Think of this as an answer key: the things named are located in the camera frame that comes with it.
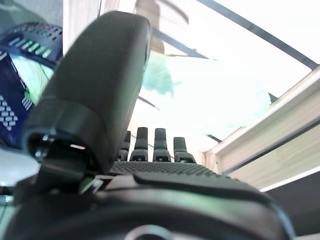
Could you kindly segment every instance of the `white window frame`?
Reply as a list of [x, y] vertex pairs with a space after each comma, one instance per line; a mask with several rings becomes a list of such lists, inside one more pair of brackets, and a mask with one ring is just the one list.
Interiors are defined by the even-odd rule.
[[[220, 174], [228, 172], [319, 119], [320, 67], [317, 67], [273, 103], [266, 115], [254, 125], [239, 129], [208, 151], [206, 166]], [[318, 146], [320, 146], [317, 136], [320, 136], [319, 125], [258, 158], [255, 163], [252, 162], [255, 164], [254, 168], [247, 167], [247, 165], [232, 172], [230, 176], [243, 181], [247, 180], [255, 187], [264, 188], [310, 170], [315, 167], [314, 159], [320, 159], [320, 150], [314, 152], [310, 147], [308, 148], [310, 145], [313, 147], [315, 143], [319, 143]], [[291, 155], [290, 163], [288, 165], [279, 164], [274, 168], [274, 164], [283, 158], [279, 153]], [[273, 178], [272, 172], [266, 174], [272, 168], [273, 172], [280, 173], [278, 178]], [[253, 175], [261, 175], [263, 179], [257, 183], [249, 179], [249, 176]]]

